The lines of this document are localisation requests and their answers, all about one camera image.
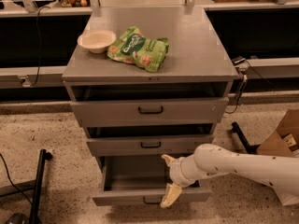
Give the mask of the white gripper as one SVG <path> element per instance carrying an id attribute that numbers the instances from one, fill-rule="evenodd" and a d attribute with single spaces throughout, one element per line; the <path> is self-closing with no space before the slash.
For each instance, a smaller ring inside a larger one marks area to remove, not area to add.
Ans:
<path id="1" fill-rule="evenodd" d="M 162 208 L 167 208 L 177 200 L 182 192 L 182 188 L 186 188 L 195 182 L 196 165 L 193 156 L 175 159 L 163 154 L 162 158 L 170 168 L 170 178 L 173 181 L 172 184 L 166 185 L 165 195 L 160 203 Z"/>

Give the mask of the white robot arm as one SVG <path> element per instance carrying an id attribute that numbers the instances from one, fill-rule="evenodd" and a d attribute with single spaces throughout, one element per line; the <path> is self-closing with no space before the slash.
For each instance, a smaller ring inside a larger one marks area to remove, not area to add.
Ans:
<path id="1" fill-rule="evenodd" d="M 212 144 L 199 146 L 188 157 L 163 154 L 171 184 L 166 185 L 161 207 L 172 205 L 183 188 L 197 180 L 235 174 L 272 188 L 282 205 L 299 204 L 299 159 L 240 154 Z"/>

